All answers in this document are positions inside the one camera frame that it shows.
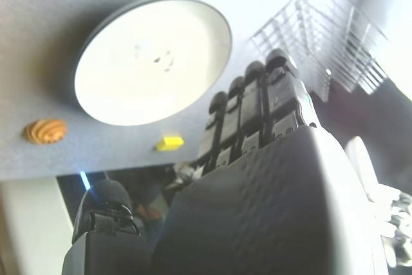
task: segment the yellow block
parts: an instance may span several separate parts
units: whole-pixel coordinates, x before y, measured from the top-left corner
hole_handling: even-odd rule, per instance
[[[156,144],[158,151],[176,151],[185,144],[181,137],[164,137]]]

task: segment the metal wire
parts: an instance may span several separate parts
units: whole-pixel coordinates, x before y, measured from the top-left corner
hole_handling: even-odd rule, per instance
[[[290,0],[250,41],[262,57],[286,50],[323,101],[331,79],[371,94],[388,77],[375,59],[388,40],[350,0]]]

